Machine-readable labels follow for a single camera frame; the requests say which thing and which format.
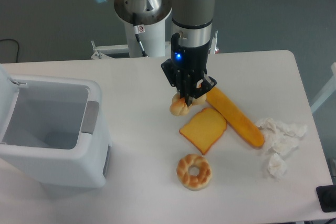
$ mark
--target cable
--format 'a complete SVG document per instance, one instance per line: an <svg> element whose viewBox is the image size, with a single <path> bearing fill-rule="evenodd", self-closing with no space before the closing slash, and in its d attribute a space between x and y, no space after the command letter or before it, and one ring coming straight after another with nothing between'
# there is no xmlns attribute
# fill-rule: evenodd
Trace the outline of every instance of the cable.
<svg viewBox="0 0 336 224"><path fill-rule="evenodd" d="M336 220L336 218L333 218L333 219L328 220L325 224L332 223L334 220Z"/></svg>
<svg viewBox="0 0 336 224"><path fill-rule="evenodd" d="M19 51L20 51L20 44L16 39L0 39L0 42L2 41L13 41L17 44L17 51L16 51L16 63L18 63L19 60Z"/></svg>

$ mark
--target donut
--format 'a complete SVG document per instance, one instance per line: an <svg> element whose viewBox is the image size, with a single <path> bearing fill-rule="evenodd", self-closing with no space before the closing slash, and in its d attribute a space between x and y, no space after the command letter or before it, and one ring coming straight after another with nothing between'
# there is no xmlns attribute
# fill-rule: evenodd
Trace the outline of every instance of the donut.
<svg viewBox="0 0 336 224"><path fill-rule="evenodd" d="M189 168L195 166L199 173L194 176L189 173ZM177 176L186 188L192 191L203 189L212 178L212 171L208 161L197 154L188 154L181 158L176 168Z"/></svg>

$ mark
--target tissue paper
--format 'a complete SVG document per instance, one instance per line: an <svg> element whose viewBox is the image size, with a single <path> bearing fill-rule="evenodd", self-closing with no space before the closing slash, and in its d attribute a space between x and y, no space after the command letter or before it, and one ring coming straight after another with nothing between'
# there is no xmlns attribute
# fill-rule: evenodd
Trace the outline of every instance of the tissue paper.
<svg viewBox="0 0 336 224"><path fill-rule="evenodd" d="M275 121L272 118L260 119L256 122L256 126L262 129L271 129L273 132L282 132L288 136L303 137L307 132L307 125L304 124L286 124L281 121Z"/></svg>
<svg viewBox="0 0 336 224"><path fill-rule="evenodd" d="M281 179L287 170L287 165L277 153L274 153L269 160L267 169L275 178Z"/></svg>
<svg viewBox="0 0 336 224"><path fill-rule="evenodd" d="M270 158L267 169L274 177L280 179L287 170L287 165L280 156L286 156L299 146L299 139L305 135L308 127L296 123L286 124L272 118L260 119L255 124L264 136L263 150L276 152Z"/></svg>

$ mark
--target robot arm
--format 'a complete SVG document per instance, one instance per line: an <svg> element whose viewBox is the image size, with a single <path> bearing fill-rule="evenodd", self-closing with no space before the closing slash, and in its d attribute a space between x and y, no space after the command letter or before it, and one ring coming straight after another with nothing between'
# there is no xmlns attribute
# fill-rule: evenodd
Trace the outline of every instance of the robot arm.
<svg viewBox="0 0 336 224"><path fill-rule="evenodd" d="M211 38L215 0L170 0L172 5L171 58L161 67L171 84L176 87L186 104L208 92L216 81L208 77L207 56ZM161 0L136 0L127 11L142 20L163 8Z"/></svg>
<svg viewBox="0 0 336 224"><path fill-rule="evenodd" d="M189 106L193 98L202 96L216 84L206 70L215 0L171 2L171 58L161 67L171 86L176 87Z"/></svg>

